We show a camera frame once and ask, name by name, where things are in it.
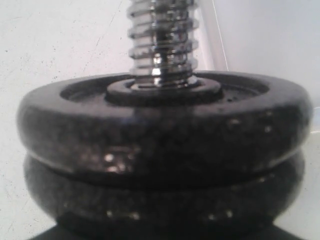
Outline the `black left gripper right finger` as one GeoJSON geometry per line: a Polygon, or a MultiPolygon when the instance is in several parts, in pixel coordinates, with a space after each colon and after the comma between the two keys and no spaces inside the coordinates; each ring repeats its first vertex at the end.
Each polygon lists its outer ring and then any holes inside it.
{"type": "Polygon", "coordinates": [[[315,224],[275,224],[276,227],[303,240],[319,240],[320,226],[315,224]]]}

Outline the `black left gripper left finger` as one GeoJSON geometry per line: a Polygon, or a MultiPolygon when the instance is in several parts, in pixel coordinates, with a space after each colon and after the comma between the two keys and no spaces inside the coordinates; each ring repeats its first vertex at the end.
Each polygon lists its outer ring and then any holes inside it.
{"type": "Polygon", "coordinates": [[[75,235],[69,232],[68,230],[56,225],[28,239],[29,240],[74,240],[75,235]]]}

